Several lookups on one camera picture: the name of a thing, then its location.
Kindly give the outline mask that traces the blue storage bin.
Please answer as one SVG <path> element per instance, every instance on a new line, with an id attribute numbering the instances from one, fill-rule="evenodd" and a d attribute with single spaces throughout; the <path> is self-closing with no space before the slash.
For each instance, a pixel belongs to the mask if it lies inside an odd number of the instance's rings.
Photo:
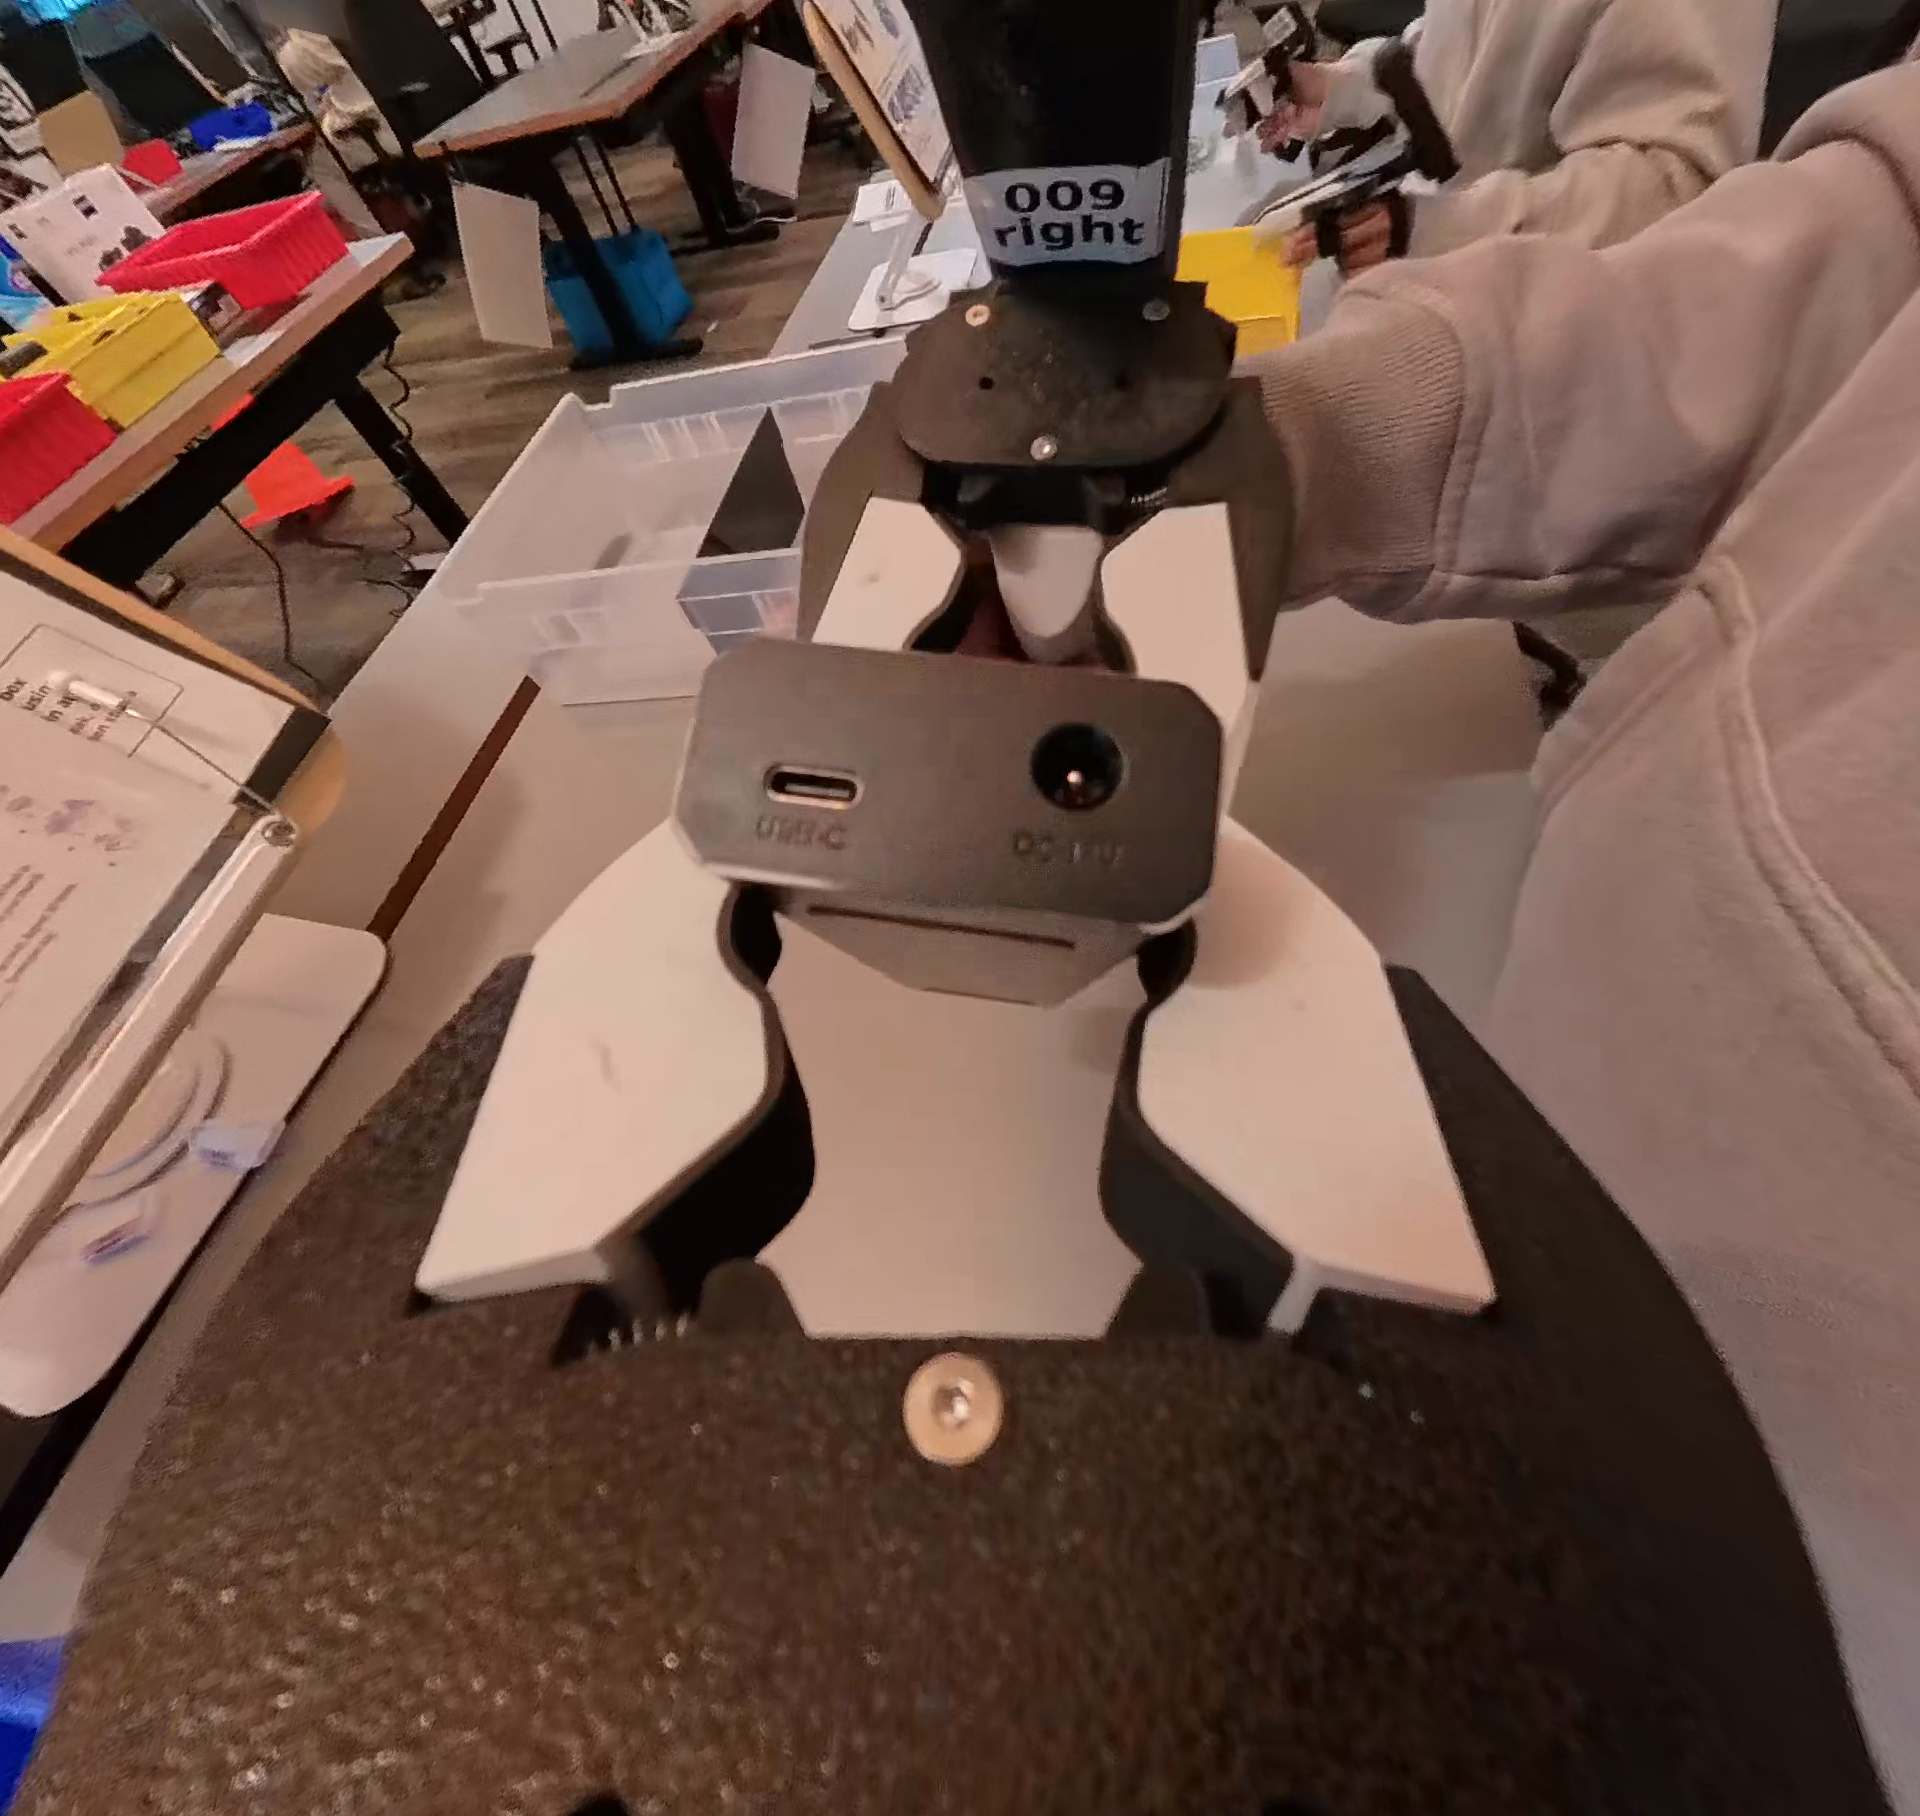
<path id="1" fill-rule="evenodd" d="M 614 340 L 609 314 L 596 298 L 599 291 L 582 273 L 568 246 L 544 243 L 544 281 L 566 327 L 576 367 L 684 361 L 701 353 L 701 338 L 684 335 L 693 301 L 662 234 L 634 228 L 591 237 L 591 248 L 602 281 L 618 295 L 631 326 L 631 342 L 620 347 Z"/>

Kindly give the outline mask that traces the white paper sheet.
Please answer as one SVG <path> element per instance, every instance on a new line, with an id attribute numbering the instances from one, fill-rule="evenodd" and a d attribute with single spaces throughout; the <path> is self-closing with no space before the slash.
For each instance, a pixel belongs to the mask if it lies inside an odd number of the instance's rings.
<path id="1" fill-rule="evenodd" d="M 783 52 L 747 44 L 738 60 L 731 178 L 791 201 L 799 191 L 816 70 Z"/>
<path id="2" fill-rule="evenodd" d="M 451 199 L 478 337 L 498 347 L 551 349 L 538 202 L 464 180 L 454 181 Z"/>

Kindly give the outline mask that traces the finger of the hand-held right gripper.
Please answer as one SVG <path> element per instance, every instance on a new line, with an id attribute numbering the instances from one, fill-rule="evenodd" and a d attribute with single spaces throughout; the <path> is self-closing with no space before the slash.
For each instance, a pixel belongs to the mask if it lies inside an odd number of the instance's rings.
<path id="1" fill-rule="evenodd" d="M 800 641 L 961 654 L 979 590 L 965 543 L 925 505 L 925 463 L 889 421 L 845 432 L 800 531 Z"/>
<path id="2" fill-rule="evenodd" d="M 1293 545 L 1293 468 L 1258 381 L 1240 376 L 1100 564 L 1102 617 L 1132 670 L 1190 688 L 1212 710 L 1219 795 L 1237 784 Z"/>

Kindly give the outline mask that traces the white printed carton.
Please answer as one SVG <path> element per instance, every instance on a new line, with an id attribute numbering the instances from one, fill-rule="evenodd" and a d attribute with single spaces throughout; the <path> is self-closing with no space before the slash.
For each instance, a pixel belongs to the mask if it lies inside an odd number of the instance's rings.
<path id="1" fill-rule="evenodd" d="M 6 243 L 65 305 L 105 295 L 102 272 L 164 232 L 115 164 L 70 174 L 1 210 Z"/>

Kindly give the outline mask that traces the red plastic bin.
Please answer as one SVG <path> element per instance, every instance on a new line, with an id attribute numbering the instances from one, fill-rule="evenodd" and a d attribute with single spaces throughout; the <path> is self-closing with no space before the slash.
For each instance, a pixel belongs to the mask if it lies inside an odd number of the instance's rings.
<path id="1" fill-rule="evenodd" d="M 180 293 L 217 283 L 245 311 L 292 303 L 333 266 L 348 237 L 320 191 L 183 220 L 99 272 L 109 293 Z"/>
<path id="2" fill-rule="evenodd" d="M 1 524 L 21 521 L 117 438 L 60 370 L 1 381 Z"/>

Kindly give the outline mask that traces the yellow plastic bin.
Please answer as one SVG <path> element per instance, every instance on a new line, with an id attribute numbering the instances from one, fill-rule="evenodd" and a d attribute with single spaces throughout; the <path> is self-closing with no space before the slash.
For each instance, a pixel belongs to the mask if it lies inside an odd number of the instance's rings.
<path id="1" fill-rule="evenodd" d="M 5 376 L 60 372 L 112 430 L 131 428 L 219 360 L 219 342 L 182 293 L 107 295 L 5 337 Z"/>
<path id="2" fill-rule="evenodd" d="M 1282 245 L 1264 243 L 1251 226 L 1181 236 L 1177 278 L 1198 283 L 1212 316 L 1236 330 L 1236 358 L 1264 356 L 1299 338 L 1303 269 Z"/>

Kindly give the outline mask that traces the wooden desk with black legs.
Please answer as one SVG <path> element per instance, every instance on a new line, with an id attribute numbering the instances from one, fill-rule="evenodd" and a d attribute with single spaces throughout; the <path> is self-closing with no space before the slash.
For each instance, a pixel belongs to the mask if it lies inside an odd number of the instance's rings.
<path id="1" fill-rule="evenodd" d="M 706 112 L 706 82 L 728 37 L 755 27 L 783 0 L 690 0 L 685 27 L 647 45 L 625 29 L 599 29 L 564 42 L 478 103 L 413 141 L 491 188 L 533 199 L 570 236 L 588 229 L 558 161 L 576 139 L 661 132 L 693 196 L 701 228 L 680 237 L 694 248 L 772 243 L 780 220 L 742 199 Z"/>

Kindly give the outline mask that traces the blue plastic piece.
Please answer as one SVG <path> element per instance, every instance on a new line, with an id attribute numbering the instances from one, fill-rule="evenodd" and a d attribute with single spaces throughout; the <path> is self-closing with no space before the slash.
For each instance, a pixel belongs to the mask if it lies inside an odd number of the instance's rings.
<path id="1" fill-rule="evenodd" d="M 1 1640 L 1 1802 L 12 1801 L 60 1683 L 62 1635 Z"/>

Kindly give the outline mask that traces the long table with black legs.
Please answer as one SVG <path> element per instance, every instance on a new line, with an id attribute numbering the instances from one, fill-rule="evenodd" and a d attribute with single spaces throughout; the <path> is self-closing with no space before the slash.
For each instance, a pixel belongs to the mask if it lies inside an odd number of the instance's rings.
<path id="1" fill-rule="evenodd" d="M 419 507 L 454 543 L 466 510 L 365 386 L 400 340 L 385 288 L 412 259 L 404 236 L 348 245 L 291 305 L 249 330 L 120 432 L 25 521 L 5 528 L 5 553 L 131 586 L 212 516 L 282 443 L 337 408 Z"/>

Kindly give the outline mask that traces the black office chair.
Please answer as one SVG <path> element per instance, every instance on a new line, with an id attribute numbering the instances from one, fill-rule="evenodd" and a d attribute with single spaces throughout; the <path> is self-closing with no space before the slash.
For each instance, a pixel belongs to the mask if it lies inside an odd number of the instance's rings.
<path id="1" fill-rule="evenodd" d="M 1513 637 L 1531 681 L 1531 699 L 1541 728 L 1551 728 L 1586 688 L 1580 663 L 1548 636 L 1523 622 L 1513 625 Z"/>

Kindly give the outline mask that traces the white usb cable plug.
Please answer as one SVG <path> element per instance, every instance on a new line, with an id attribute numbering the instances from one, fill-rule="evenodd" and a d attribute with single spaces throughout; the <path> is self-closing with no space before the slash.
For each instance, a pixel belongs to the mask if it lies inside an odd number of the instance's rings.
<path id="1" fill-rule="evenodd" d="M 996 586 L 1021 652 L 1073 663 L 1098 652 L 1095 590 L 1105 555 L 1084 524 L 1008 522 L 989 532 Z"/>

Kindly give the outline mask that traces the orange traffic cone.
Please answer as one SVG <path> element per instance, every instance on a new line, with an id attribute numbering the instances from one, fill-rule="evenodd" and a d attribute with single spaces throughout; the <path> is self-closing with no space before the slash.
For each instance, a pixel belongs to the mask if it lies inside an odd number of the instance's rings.
<path id="1" fill-rule="evenodd" d="M 322 516 L 352 491 L 356 483 L 350 476 L 331 476 L 299 443 L 284 440 L 245 476 L 250 505 L 243 512 L 243 526 L 264 531 L 291 519 Z"/>

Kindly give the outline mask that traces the black metal power bank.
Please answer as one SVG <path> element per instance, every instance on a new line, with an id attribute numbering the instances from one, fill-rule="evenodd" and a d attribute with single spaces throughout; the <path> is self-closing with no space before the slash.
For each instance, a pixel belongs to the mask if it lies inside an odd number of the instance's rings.
<path id="1" fill-rule="evenodd" d="M 1202 903 L 1221 768 L 1175 681 L 765 637 L 708 666 L 674 819 L 901 986 L 1054 1008 Z"/>

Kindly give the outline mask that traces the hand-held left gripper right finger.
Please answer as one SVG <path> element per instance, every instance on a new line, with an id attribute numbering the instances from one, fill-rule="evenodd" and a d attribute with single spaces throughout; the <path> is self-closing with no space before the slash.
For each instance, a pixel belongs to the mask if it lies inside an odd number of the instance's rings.
<path id="1" fill-rule="evenodd" d="M 1323 1294 L 1453 1316 L 1490 1259 L 1388 970 L 1236 819 L 1211 889 L 1140 951 L 1116 1070 L 1116 1236 L 1184 1272 L 1212 1331 L 1295 1335 Z"/>

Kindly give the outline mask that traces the white poster on wooden stand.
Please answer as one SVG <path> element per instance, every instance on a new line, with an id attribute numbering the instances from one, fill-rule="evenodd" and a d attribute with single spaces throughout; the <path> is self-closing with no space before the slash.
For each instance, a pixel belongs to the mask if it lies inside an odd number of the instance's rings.
<path id="1" fill-rule="evenodd" d="M 800 0 L 808 40 L 900 188 L 904 216 L 851 297 L 845 337 L 880 337 L 935 316 L 973 283 L 975 245 L 925 255 L 959 190 L 948 122 L 901 0 Z"/>

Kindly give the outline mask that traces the person's right forearm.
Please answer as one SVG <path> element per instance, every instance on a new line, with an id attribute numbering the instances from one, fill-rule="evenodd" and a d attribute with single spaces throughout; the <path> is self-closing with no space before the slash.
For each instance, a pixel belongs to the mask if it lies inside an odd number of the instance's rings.
<path id="1" fill-rule="evenodd" d="M 1502 236 L 1379 267 L 1251 365 L 1284 611 L 1650 602 L 1916 298 L 1916 55 L 1621 245 Z"/>

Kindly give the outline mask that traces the wooden document holder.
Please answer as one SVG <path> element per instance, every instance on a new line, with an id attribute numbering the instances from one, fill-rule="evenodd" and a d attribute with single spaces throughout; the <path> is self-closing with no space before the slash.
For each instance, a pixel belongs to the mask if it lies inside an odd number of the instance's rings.
<path id="1" fill-rule="evenodd" d="M 1 1275 L 65 1211 L 342 792 L 333 722 L 1 535 Z"/>

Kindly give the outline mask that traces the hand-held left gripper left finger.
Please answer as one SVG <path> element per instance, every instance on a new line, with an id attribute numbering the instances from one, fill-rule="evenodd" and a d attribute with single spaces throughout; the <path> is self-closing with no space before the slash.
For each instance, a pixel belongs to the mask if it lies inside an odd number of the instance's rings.
<path id="1" fill-rule="evenodd" d="M 737 903 L 661 819 L 538 939 L 421 1294 L 662 1296 L 640 1230 L 769 1114 L 786 1066 L 774 1001 L 731 939 Z"/>

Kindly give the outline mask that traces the clear plastic bin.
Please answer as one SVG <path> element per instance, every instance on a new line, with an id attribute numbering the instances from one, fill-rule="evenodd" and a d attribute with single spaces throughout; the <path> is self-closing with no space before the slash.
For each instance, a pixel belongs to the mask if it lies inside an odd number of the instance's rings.
<path id="1" fill-rule="evenodd" d="M 805 510 L 901 353 L 848 340 L 562 396 L 439 592 L 555 702 L 693 696 L 737 643 L 794 636 Z"/>

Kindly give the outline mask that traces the person's beige hoodie torso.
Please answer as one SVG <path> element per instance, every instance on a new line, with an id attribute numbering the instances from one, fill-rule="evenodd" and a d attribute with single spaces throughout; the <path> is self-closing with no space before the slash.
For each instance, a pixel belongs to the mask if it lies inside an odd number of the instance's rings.
<path id="1" fill-rule="evenodd" d="M 1686 1289 L 1916 1811 L 1916 553 L 1719 561 L 1534 765 L 1493 1037 Z"/>

